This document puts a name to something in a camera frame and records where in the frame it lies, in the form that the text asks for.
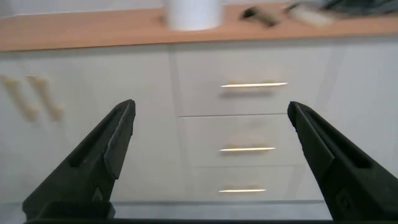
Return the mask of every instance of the cabinet door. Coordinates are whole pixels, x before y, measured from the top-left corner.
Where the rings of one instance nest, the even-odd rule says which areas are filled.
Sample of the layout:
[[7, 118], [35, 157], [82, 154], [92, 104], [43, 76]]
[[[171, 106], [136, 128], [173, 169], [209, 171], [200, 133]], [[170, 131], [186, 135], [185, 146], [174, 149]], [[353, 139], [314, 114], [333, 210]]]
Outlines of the cabinet door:
[[17, 81], [24, 104], [38, 110], [34, 122], [26, 120], [13, 94], [0, 84], [0, 201], [22, 202], [59, 165], [59, 143], [14, 54], [0, 54], [0, 74]]
[[326, 117], [382, 166], [397, 170], [398, 39], [350, 39], [339, 48], [345, 56]]
[[164, 45], [23, 53], [32, 74], [49, 80], [64, 108], [70, 151], [118, 103], [133, 99], [136, 119], [113, 200], [181, 200], [184, 196], [177, 119]]

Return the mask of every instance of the white cabinet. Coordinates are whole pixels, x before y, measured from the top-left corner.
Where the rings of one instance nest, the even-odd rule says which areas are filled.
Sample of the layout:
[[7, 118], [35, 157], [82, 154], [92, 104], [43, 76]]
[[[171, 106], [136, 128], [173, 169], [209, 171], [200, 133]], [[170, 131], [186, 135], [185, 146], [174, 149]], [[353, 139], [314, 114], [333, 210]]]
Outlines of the white cabinet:
[[350, 39], [325, 118], [389, 170], [397, 170], [398, 39]]
[[[176, 46], [181, 116], [280, 114], [290, 101], [315, 106], [330, 40], [223, 42]], [[234, 84], [274, 84], [222, 88]]]
[[306, 163], [295, 129], [286, 114], [180, 119], [192, 167]]
[[115, 201], [173, 201], [185, 196], [177, 119], [164, 45], [21, 53], [31, 74], [49, 80], [63, 107], [70, 149], [118, 103], [133, 99], [136, 119]]
[[35, 121], [26, 120], [15, 95], [0, 83], [0, 201], [21, 202], [59, 165], [61, 146], [14, 54], [0, 54], [0, 74], [15, 82], [14, 94], [25, 105], [38, 111]]
[[195, 200], [216, 202], [285, 200], [294, 166], [195, 168]]

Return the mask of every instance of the metal drawer handle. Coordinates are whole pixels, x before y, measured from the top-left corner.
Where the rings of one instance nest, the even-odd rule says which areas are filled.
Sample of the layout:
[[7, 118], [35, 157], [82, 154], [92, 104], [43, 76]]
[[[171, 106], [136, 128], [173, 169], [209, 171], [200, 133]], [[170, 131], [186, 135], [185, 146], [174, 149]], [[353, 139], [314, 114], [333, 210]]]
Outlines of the metal drawer handle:
[[266, 189], [241, 189], [241, 190], [219, 190], [219, 193], [258, 193], [265, 192]]
[[275, 147], [266, 147], [263, 145], [255, 145], [253, 147], [239, 147], [235, 145], [228, 145], [226, 149], [221, 149], [220, 152], [258, 152], [275, 150]]
[[21, 82], [16, 79], [9, 78], [5, 75], [0, 75], [0, 78], [2, 84], [6, 88], [8, 95], [12, 98], [23, 117], [29, 122], [34, 122], [37, 118], [37, 110], [29, 106], [26, 103], [24, 97], [22, 97], [19, 91], [19, 85], [21, 84]]
[[221, 152], [249, 152], [249, 151], [268, 151], [274, 150], [274, 147], [253, 147], [253, 148], [242, 148], [242, 149], [222, 149]]
[[249, 84], [242, 84], [242, 83], [235, 83], [231, 82], [228, 85], [221, 86], [222, 88], [253, 88], [253, 87], [276, 87], [276, 86], [284, 86], [289, 83], [283, 82], [264, 82], [264, 83], [249, 83]]
[[48, 80], [45, 78], [39, 78], [35, 75], [27, 75], [30, 83], [35, 87], [37, 94], [39, 94], [46, 110], [54, 121], [60, 121], [62, 117], [62, 109], [55, 106], [48, 91], [47, 84]]

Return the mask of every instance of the kitchen cabinet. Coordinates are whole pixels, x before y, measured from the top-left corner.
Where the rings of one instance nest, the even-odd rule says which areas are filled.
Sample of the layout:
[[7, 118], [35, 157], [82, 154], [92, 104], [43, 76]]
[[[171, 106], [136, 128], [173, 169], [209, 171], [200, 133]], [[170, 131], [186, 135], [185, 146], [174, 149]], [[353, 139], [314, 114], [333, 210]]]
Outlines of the kitchen cabinet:
[[59, 136], [41, 113], [15, 54], [0, 54], [0, 74], [14, 82], [25, 105], [37, 110], [34, 121], [26, 120], [13, 94], [0, 83], [0, 201], [21, 202], [61, 162]]
[[63, 108], [70, 149], [118, 103], [133, 99], [136, 119], [113, 200], [173, 201], [185, 196], [169, 58], [165, 45], [49, 50], [19, 54], [31, 74], [49, 81]]
[[315, 106], [331, 45], [328, 39], [177, 45], [179, 114], [286, 114], [291, 101]]
[[325, 118], [389, 170], [398, 165], [398, 39], [341, 40]]

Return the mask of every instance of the wooden countertop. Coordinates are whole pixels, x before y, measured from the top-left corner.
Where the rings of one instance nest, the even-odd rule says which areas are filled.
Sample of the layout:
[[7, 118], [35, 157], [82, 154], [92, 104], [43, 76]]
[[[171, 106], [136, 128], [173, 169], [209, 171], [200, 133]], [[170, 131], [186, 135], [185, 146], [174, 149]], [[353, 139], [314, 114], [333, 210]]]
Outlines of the wooden countertop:
[[282, 23], [265, 29], [257, 22], [240, 21], [239, 15], [249, 5], [227, 6], [221, 27], [196, 32], [168, 30], [162, 19], [164, 9], [8, 17], [0, 19], [0, 51], [398, 34], [398, 16], [342, 19], [313, 28], [284, 15], [285, 4], [260, 6], [278, 15]]

